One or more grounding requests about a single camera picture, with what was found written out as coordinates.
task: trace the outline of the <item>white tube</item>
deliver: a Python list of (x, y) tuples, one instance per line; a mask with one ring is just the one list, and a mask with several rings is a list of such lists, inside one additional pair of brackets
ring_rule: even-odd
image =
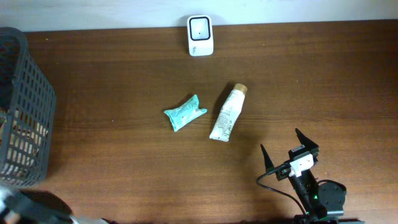
[(228, 142), (235, 121), (242, 111), (243, 101), (247, 91), (248, 88), (242, 84), (236, 84), (234, 86), (234, 89), (221, 108), (220, 115), (218, 115), (216, 124), (210, 134), (210, 139)]

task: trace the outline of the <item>crumpled packet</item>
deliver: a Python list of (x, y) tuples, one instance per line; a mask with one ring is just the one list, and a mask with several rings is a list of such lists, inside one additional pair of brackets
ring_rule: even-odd
[(191, 97), (179, 108), (164, 111), (170, 118), (175, 132), (206, 112), (207, 109), (199, 109), (199, 99), (196, 95)]

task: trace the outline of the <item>basket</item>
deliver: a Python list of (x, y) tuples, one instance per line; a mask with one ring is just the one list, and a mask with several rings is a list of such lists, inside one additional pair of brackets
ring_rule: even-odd
[(55, 100), (25, 35), (0, 28), (0, 184), (29, 187), (45, 178)]

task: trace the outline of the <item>items in basket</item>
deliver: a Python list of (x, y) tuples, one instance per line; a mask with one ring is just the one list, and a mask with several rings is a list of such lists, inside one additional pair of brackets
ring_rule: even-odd
[[(22, 119), (24, 115), (15, 112), (15, 119)], [(39, 148), (42, 145), (43, 138), (47, 138), (48, 131), (40, 123), (35, 121), (23, 120), (25, 124), (33, 126), (35, 131), (21, 128), (14, 120), (12, 125), (13, 134), (10, 137), (10, 148), (7, 151), (7, 160), (0, 171), (2, 175), (13, 175), (16, 177), (24, 177), (27, 175), (28, 168), (34, 165), (34, 162), (39, 156)]]
[(0, 107), (0, 146), (1, 146), (1, 139), (2, 139), (2, 132), (4, 129), (4, 122), (6, 121), (6, 110)]

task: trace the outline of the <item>wood grain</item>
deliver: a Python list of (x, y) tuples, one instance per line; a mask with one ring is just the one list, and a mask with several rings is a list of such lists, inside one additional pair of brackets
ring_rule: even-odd
[[(398, 21), (214, 27), (193, 58), (185, 28), (28, 33), (57, 94), (49, 176), (77, 215), (120, 223), (289, 218), (291, 199), (255, 183), (320, 145), (319, 179), (347, 186), (345, 218), (398, 220)], [(248, 93), (230, 142), (208, 136), (234, 83)], [(197, 94), (207, 114), (177, 133), (163, 114)], [(264, 183), (290, 194), (289, 181)]]

